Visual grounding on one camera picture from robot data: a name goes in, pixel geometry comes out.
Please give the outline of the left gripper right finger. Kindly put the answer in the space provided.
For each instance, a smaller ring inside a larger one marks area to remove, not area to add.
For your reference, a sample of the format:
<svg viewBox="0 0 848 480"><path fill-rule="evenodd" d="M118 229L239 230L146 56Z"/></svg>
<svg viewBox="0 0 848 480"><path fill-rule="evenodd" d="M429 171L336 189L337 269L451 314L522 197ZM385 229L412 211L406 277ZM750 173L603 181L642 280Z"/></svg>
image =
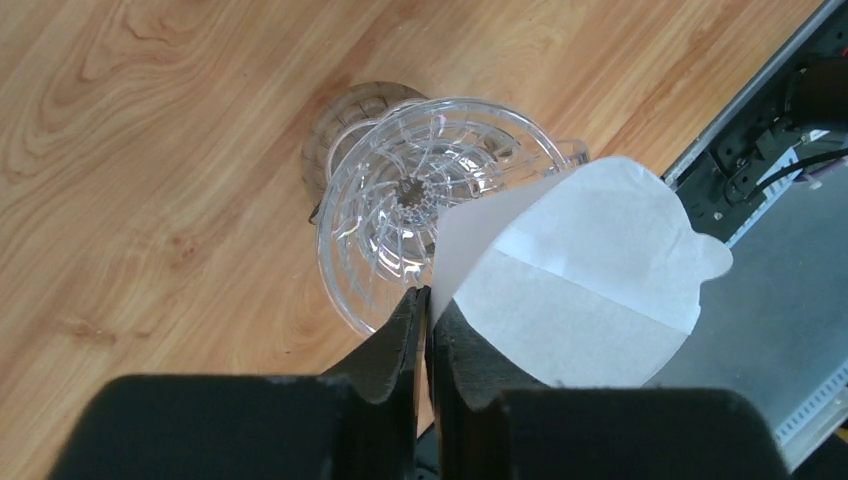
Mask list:
<svg viewBox="0 0 848 480"><path fill-rule="evenodd" d="M565 388L534 378L455 303L427 338L445 479L786 479L743 396L710 388Z"/></svg>

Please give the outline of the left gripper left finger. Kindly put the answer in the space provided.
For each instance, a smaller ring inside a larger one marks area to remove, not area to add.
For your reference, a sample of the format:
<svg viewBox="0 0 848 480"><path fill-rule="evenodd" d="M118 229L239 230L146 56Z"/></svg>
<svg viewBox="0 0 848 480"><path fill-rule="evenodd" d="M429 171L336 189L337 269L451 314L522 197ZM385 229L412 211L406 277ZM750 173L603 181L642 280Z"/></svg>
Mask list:
<svg viewBox="0 0 848 480"><path fill-rule="evenodd" d="M412 479L430 291L318 375L126 375L89 401L52 479Z"/></svg>

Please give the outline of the white paper coffee filter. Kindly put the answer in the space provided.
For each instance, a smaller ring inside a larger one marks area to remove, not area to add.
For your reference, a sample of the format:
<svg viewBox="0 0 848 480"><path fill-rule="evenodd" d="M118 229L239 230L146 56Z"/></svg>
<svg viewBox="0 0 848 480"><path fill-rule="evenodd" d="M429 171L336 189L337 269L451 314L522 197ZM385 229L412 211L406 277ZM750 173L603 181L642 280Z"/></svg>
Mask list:
<svg viewBox="0 0 848 480"><path fill-rule="evenodd" d="M431 309L537 380L639 387L692 333L730 249L653 172L606 157L439 212Z"/></svg>

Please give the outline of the clear glass dripper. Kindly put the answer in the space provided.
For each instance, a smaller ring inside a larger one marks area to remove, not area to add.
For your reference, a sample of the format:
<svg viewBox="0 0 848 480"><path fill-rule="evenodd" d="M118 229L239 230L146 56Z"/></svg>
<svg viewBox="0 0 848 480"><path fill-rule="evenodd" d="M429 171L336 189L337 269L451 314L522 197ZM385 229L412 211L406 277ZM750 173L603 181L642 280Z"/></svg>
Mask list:
<svg viewBox="0 0 848 480"><path fill-rule="evenodd" d="M469 97L384 117L341 160L317 216L317 263L338 314L370 336L433 272L440 213L589 161L527 116Z"/></svg>

